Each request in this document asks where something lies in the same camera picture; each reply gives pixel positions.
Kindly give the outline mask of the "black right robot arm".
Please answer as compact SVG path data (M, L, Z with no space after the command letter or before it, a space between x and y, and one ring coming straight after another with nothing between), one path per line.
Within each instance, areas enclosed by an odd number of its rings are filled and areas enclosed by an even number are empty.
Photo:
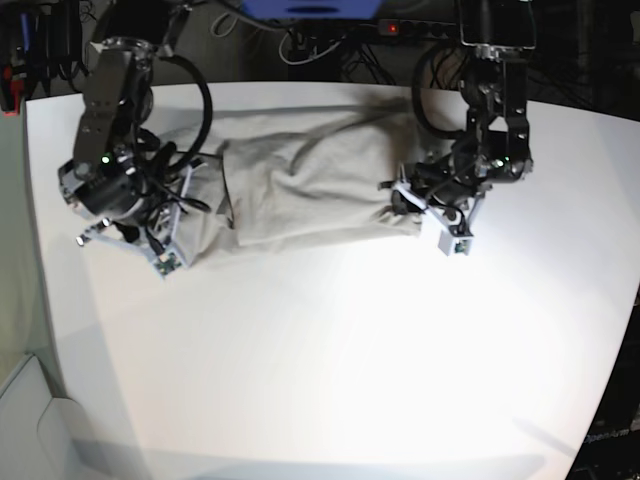
M90 218L106 218L125 231L148 229L169 205L203 210L171 184L200 153L213 123L213 99L201 71L175 47L195 1L112 1L96 25L101 50L85 82L71 158L57 172L66 204ZM154 104L154 64L188 73L203 112L197 136L184 153L144 126Z

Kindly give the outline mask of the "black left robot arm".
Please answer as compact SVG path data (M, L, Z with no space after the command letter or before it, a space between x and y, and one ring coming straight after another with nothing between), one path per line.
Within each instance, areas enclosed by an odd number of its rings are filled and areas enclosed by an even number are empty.
M515 183L533 168L527 119L528 60L536 48L529 1L459 1L457 39L449 47L468 54L458 89L468 106L462 130L444 130L427 117L422 100L424 70L444 50L438 45L418 60L411 102L418 124L451 150L417 166L410 188L429 205L458 207L496 183Z

